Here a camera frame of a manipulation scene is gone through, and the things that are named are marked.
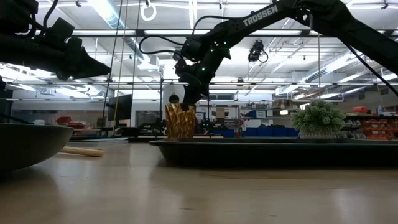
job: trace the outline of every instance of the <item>monitor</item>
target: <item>monitor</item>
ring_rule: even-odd
[[[113,121],[116,111],[116,97],[109,99],[108,107],[108,121]],[[119,96],[118,112],[116,113],[116,121],[131,119],[132,95]]]

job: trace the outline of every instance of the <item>black tray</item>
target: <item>black tray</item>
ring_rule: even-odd
[[[398,142],[349,139],[164,139],[151,141],[178,166],[396,166]]]
[[[68,143],[73,128],[33,124],[0,124],[0,171],[42,162]]]

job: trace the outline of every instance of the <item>red container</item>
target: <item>red container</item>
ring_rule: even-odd
[[[357,106],[357,107],[354,107],[353,111],[354,111],[354,113],[366,113],[366,112],[368,112],[368,109],[364,106]]]

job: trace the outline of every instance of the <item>blue bin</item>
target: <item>blue bin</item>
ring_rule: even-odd
[[[244,137],[256,137],[256,136],[258,136],[257,130],[258,130],[258,128],[246,128],[246,131],[243,132]]]
[[[296,131],[296,129],[294,128],[288,128],[289,130],[287,131],[289,134],[289,137],[298,137],[299,136],[299,132]]]
[[[259,128],[258,129],[258,136],[271,137],[272,136],[272,127]]]
[[[272,128],[272,136],[273,137],[288,137],[288,129],[287,128]]]
[[[235,137],[235,131],[234,130],[224,130],[221,132],[221,135],[224,136],[224,138],[233,138],[233,137]]]

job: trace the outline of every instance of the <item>black cable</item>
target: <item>black cable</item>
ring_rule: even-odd
[[[212,19],[237,19],[238,17],[225,17],[225,16],[203,16],[197,20],[195,25],[193,26],[192,30],[192,35],[195,35],[195,30],[197,29],[197,25],[200,21],[207,19],[207,18],[212,18]]]
[[[260,58],[259,58],[259,62],[261,62],[261,63],[266,63],[266,62],[268,62],[268,59],[269,59],[269,56],[268,56],[268,54],[267,54],[267,52],[265,51],[265,50],[262,50],[264,53],[265,53],[265,55],[267,56],[267,60],[265,60],[265,61],[262,61],[262,60],[260,60]]]
[[[36,14],[32,13],[32,19],[36,22]],[[32,24],[29,33],[26,34],[26,37],[31,38],[36,34],[36,25]]]
[[[385,80],[380,74],[377,73],[377,71],[375,71],[372,67],[370,67],[368,65],[368,63],[366,63],[357,53],[356,51],[348,44],[345,44],[347,46],[347,48],[358,58],[358,60],[365,65],[366,68],[368,68],[373,74],[375,74],[375,76],[377,76],[378,78],[380,78],[380,80],[386,84],[386,86],[388,86],[388,88],[396,95],[398,96],[398,91],[392,86],[390,85],[390,83]]]
[[[110,71],[110,73],[109,73],[109,77],[108,77],[108,84],[107,84],[107,86],[106,86],[106,93],[105,93],[105,98],[104,98],[104,108],[103,108],[103,110],[102,110],[102,120],[101,120],[101,122],[102,122],[102,125],[101,125],[101,127],[102,128],[104,128],[105,127],[105,125],[106,125],[106,121],[105,121],[105,107],[106,107],[106,100],[107,100],[107,98],[108,98],[108,92],[109,92],[109,87],[111,86],[111,80],[112,80],[112,67],[113,67],[113,60],[114,60],[114,51],[115,51],[115,49],[116,49],[116,42],[117,42],[117,40],[118,40],[118,32],[119,32],[119,25],[120,25],[120,17],[121,17],[121,14],[122,14],[122,8],[123,7],[120,7],[120,10],[119,10],[119,17],[118,17],[118,24],[117,24],[117,27],[116,27],[116,34],[115,34],[115,36],[114,36],[114,42],[113,42],[113,50],[112,50],[112,58],[111,58],[111,71]]]
[[[46,27],[36,22],[35,19],[30,17],[30,15],[27,15],[25,11],[23,11],[16,3],[11,2],[11,5],[14,6],[14,9],[16,9],[20,15],[22,15],[26,20],[28,20],[30,25],[35,26],[39,30],[47,30]]]
[[[144,52],[144,51],[142,50],[142,43],[143,43],[146,39],[151,38],[151,37],[158,37],[158,38],[164,39],[164,40],[166,40],[166,41],[169,41],[169,42],[172,43],[172,44],[183,46],[183,44],[181,44],[181,43],[178,43],[178,42],[176,42],[176,41],[170,40],[170,39],[168,39],[168,38],[166,38],[166,37],[162,37],[162,36],[160,36],[160,35],[149,35],[149,36],[147,36],[147,37],[142,38],[142,40],[139,42],[139,51],[140,51],[141,53],[150,55],[150,54],[159,54],[159,53],[164,53],[164,52],[170,52],[170,53],[177,54],[177,55],[180,56],[181,58],[184,58],[184,56],[182,56],[182,54],[181,54],[180,52],[177,52],[177,51],[175,51],[175,50],[157,50],[157,51],[153,51],[153,52]]]
[[[49,18],[51,16],[51,14],[53,13],[53,11],[54,11],[55,7],[57,6],[57,4],[58,4],[58,0],[54,0],[54,2],[52,3],[49,11],[46,13],[46,15],[44,17],[44,20],[43,20],[43,26],[44,27],[47,28],[47,22],[49,21]]]

